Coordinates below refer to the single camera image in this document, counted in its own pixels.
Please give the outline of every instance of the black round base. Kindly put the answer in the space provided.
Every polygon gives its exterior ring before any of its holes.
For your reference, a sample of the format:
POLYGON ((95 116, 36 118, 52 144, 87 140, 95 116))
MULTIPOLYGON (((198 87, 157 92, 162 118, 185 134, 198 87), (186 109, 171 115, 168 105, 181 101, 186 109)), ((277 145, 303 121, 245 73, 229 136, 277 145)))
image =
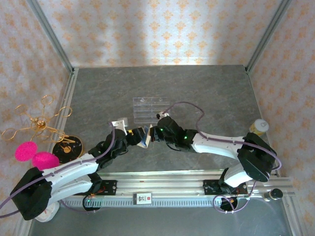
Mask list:
MULTIPOLYGON (((231 201, 232 205, 234 206, 234 209, 236 209, 237 204, 238 204, 237 198, 228 198, 228 199, 231 201)), ((232 211, 233 210, 230 203, 224 198, 222 198, 220 208, 224 211, 232 211)))
POLYGON ((60 164, 73 161, 80 157, 82 153, 82 141, 76 136, 66 137, 63 141, 56 143, 53 148, 53 154, 58 157, 60 164))

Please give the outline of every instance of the black mounting bracket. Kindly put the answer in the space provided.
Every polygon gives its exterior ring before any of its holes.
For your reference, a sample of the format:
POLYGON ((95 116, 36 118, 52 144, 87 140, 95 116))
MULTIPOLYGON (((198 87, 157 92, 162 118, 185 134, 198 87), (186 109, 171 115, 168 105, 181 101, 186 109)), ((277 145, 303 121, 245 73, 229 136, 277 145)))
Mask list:
MULTIPOLYGON (((117 190, 117 180, 102 180, 99 190, 95 193, 96 196, 115 196, 117 190)), ((90 195, 90 192, 78 193, 77 196, 90 195)))
POLYGON ((248 194, 246 183, 241 183, 236 188, 230 187, 229 191, 224 191, 219 185, 219 179, 205 179, 203 181, 205 195, 222 195, 222 194, 248 194))

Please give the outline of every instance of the patterned wallpaper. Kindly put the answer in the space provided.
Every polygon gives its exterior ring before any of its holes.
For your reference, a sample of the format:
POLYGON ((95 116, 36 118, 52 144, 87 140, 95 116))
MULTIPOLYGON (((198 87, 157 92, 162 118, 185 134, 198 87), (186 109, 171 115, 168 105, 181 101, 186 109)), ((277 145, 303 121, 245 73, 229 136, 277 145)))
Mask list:
POLYGON ((315 1, 294 0, 257 62, 251 81, 270 141, 293 177, 301 211, 315 232, 315 1))
POLYGON ((280 0, 39 0, 73 66, 246 65, 280 0))
MULTIPOLYGON (((28 126, 27 117, 14 115, 14 108, 21 104, 29 106, 28 112, 40 114, 40 99, 52 94, 56 100, 68 79, 59 56, 42 30, 25 0, 2 0, 0 4, 0 133, 9 127, 28 126)), ((56 109, 57 102, 47 107, 48 114, 56 109)), ((10 142, 0 138, 0 202, 9 196, 30 163, 15 160, 16 147, 29 140, 24 132, 10 142)), ((0 210, 0 215, 15 211, 12 202, 0 210)), ((11 236, 20 216, 0 220, 0 235, 11 236)))

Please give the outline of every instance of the cable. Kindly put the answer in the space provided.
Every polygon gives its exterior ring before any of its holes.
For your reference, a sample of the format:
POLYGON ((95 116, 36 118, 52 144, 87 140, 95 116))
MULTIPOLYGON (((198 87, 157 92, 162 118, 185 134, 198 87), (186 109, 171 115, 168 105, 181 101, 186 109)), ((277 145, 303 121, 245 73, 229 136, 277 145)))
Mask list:
POLYGON ((87 214, 87 215, 91 213, 91 212, 86 211, 86 210, 77 210, 77 209, 71 208, 71 207, 67 206, 66 203, 64 203, 63 200, 60 200, 59 202, 60 202, 65 208, 67 208, 67 209, 69 209, 69 210, 72 210, 72 211, 75 211, 75 212, 77 212, 77 213, 87 214))
POLYGON ((170 149, 174 150, 174 151, 181 151, 181 150, 178 150, 178 149, 175 149, 175 148, 172 148, 170 145, 166 144, 170 149))
POLYGON ((192 106, 194 106, 195 108, 199 109, 199 110, 202 112, 201 116, 198 118, 198 120, 197 120, 197 122, 196 122, 196 130, 198 131, 198 133, 200 134, 201 137, 203 137, 203 138, 205 138, 205 139, 207 139, 207 140, 212 140, 212 141, 217 141, 217 142, 223 142, 223 143, 230 143, 230 144, 242 144, 242 145, 247 145, 247 146, 250 146, 250 147, 253 147, 253 148, 260 149, 260 150, 264 151, 265 153, 271 155, 271 156, 272 156, 273 158, 275 158, 275 159, 277 160, 277 162, 279 163, 279 165, 278 165, 277 167, 274 167, 274 168, 272 169, 273 171, 276 171, 276 170, 278 170, 278 169, 281 168, 281 166, 282 166, 281 160, 280 160, 273 152, 271 152, 271 151, 265 149, 264 147, 258 146, 258 145, 256 145, 256 144, 251 144, 251 143, 248 143, 248 142, 233 141, 233 140, 226 140, 226 139, 216 139, 216 138, 211 138, 211 137, 207 137, 206 135, 204 135, 204 134, 200 131, 198 123, 199 123, 199 121, 201 120, 201 118, 204 117, 205 112, 203 111, 202 108, 198 107, 197 105, 195 105, 195 104, 193 104, 193 103, 191 103, 191 102, 185 102, 185 101, 176 102, 176 103, 174 103, 172 106, 170 106, 169 108, 167 108, 167 109, 163 112, 163 114, 165 114, 166 112, 168 112, 168 111, 169 111, 170 109, 172 109, 174 106, 176 106, 176 105, 178 105, 178 104, 183 104, 183 103, 192 105, 192 106))
MULTIPOLYGON (((110 143, 108 149, 107 149, 104 153, 102 153, 100 156, 97 156, 97 157, 92 158, 92 159, 89 159, 89 160, 73 162, 73 163, 71 163, 71 164, 69 164, 69 165, 67 165, 67 166, 64 166, 64 167, 60 168, 59 170, 57 170, 57 171, 55 171, 55 172, 51 172, 51 173, 49 173, 49 174, 47 174, 47 175, 45 175, 45 176, 39 177, 39 178, 37 178, 37 179, 35 179, 35 180, 33 180, 33 181, 31 181, 31 182, 25 184, 23 187, 19 188, 19 189, 16 190, 14 193, 12 193, 7 199, 5 199, 5 200, 0 204, 0 209, 2 209, 3 206, 4 206, 5 204, 7 204, 7 203, 8 203, 12 198, 14 198, 17 194, 19 194, 20 192, 22 192, 24 189, 30 187, 31 185, 33 185, 33 184, 35 184, 35 183, 37 183, 37 182, 39 182, 39 181, 41 181, 41 180, 43 180, 43 179, 45 179, 45 178, 47 178, 47 177, 53 176, 53 175, 55 175, 55 174, 58 174, 59 172, 65 170, 65 169, 68 169, 68 168, 71 167, 71 166, 74 166, 74 165, 77 165, 77 164, 87 163, 87 162, 94 161, 94 160, 98 160, 98 159, 102 158, 103 156, 105 156, 105 155, 109 152, 109 150, 112 148, 112 146, 113 146, 113 144, 114 144, 114 141, 115 141, 115 127, 113 126, 113 124, 112 124, 111 122, 110 122, 109 124, 112 126, 112 133, 113 133, 113 135, 112 135, 112 141, 111 141, 111 143, 110 143)), ((0 219, 3 219, 3 218, 6 218, 6 217, 9 217, 9 216, 12 216, 12 215, 14 215, 14 214, 16 214, 16 213, 18 213, 18 212, 19 212, 19 211, 17 210, 17 211, 14 211, 14 212, 11 212, 11 213, 8 213, 8 214, 5 214, 5 215, 0 215, 0 219)))
MULTIPOLYGON (((250 194, 249 194, 249 197, 251 197, 252 192, 254 191, 255 186, 256 186, 256 180, 255 180, 254 184, 252 185, 252 189, 251 189, 251 192, 250 192, 250 194)), ((220 213, 234 213, 234 212, 238 212, 238 211, 240 211, 240 210, 243 210, 243 209, 247 206, 248 202, 249 202, 249 200, 246 201, 246 203, 244 204, 244 206, 242 206, 241 208, 239 208, 239 209, 236 210, 236 209, 234 208, 232 202, 231 202, 227 197, 225 197, 225 196, 223 196, 223 195, 216 195, 216 196, 213 198, 213 200, 212 200, 212 205, 213 205, 214 209, 215 209, 216 211, 220 212, 220 213), (224 211, 224 210, 219 210, 218 208, 216 208, 215 200, 216 200, 216 198, 218 198, 218 197, 221 197, 221 198, 226 199, 226 200, 230 203, 230 206, 232 207, 232 211, 224 211)))
MULTIPOLYGON (((203 138, 205 138, 205 139, 207 139, 207 140, 212 140, 212 141, 217 141, 217 142, 223 142, 223 143, 230 143, 230 144, 242 144, 242 145, 247 145, 247 146, 250 146, 250 147, 253 147, 253 148, 260 149, 260 150, 264 151, 265 153, 271 155, 273 158, 275 158, 275 159, 277 160, 277 162, 278 162, 279 165, 278 165, 277 167, 274 167, 272 170, 275 171, 275 170, 278 170, 278 169, 281 168, 281 166, 282 166, 281 160, 280 160, 273 152, 271 152, 271 151, 265 149, 264 147, 258 146, 258 145, 256 145, 256 144, 251 144, 251 143, 248 143, 248 142, 233 141, 233 140, 226 140, 226 139, 216 139, 216 138, 211 138, 211 137, 207 137, 206 135, 204 135, 204 134, 200 131, 198 123, 199 123, 199 121, 205 116, 205 112, 204 112, 204 110, 203 110, 202 108, 200 108, 199 106, 197 106, 197 105, 195 105, 195 104, 193 104, 193 103, 191 103, 191 102, 185 102, 185 101, 176 102, 176 103, 174 103, 172 106, 170 106, 169 108, 167 108, 162 114, 165 114, 165 113, 168 112, 170 109, 172 109, 174 106, 176 106, 176 105, 178 105, 178 104, 183 104, 183 103, 184 103, 184 104, 192 105, 192 106, 194 106, 195 108, 199 109, 199 110, 202 112, 201 116, 198 118, 198 120, 197 120, 197 122, 196 122, 196 130, 198 131, 198 133, 200 134, 201 137, 203 137, 203 138)), ((252 186, 252 190, 251 190, 249 196, 252 195, 252 192, 253 192, 253 190, 254 190, 255 185, 256 185, 256 181, 254 182, 254 184, 253 184, 253 186, 252 186)), ((214 207, 218 212, 221 212, 221 213, 227 213, 228 211, 218 210, 218 209, 215 207, 215 199, 218 198, 218 197, 224 198, 224 199, 226 199, 226 200, 229 202, 229 204, 231 205, 231 207, 232 207, 232 209, 233 209, 231 213, 233 213, 233 212, 238 212, 238 211, 244 209, 244 207, 246 207, 246 205, 247 205, 248 202, 249 202, 249 200, 248 200, 248 201, 245 203, 244 206, 242 206, 240 209, 235 210, 233 204, 231 203, 231 201, 230 201, 227 197, 225 197, 225 196, 223 196, 223 195, 216 195, 216 196, 213 198, 212 204, 213 204, 213 207, 214 207)))
POLYGON ((86 206, 85 206, 85 199, 86 199, 86 198, 89 198, 89 197, 91 197, 91 195, 86 195, 86 196, 83 198, 82 206, 83 206, 84 210, 85 210, 85 211, 94 211, 94 212, 98 211, 98 210, 100 209, 100 207, 90 207, 90 209, 88 209, 89 207, 86 207, 86 206))

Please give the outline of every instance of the black knob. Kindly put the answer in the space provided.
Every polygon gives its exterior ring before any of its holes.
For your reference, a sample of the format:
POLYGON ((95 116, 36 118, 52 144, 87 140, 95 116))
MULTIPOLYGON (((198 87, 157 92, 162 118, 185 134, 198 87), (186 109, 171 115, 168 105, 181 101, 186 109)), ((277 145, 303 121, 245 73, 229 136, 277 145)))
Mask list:
POLYGON ((274 188, 273 190, 264 194, 264 200, 269 202, 271 200, 281 199, 283 196, 284 196, 284 194, 280 189, 274 188))

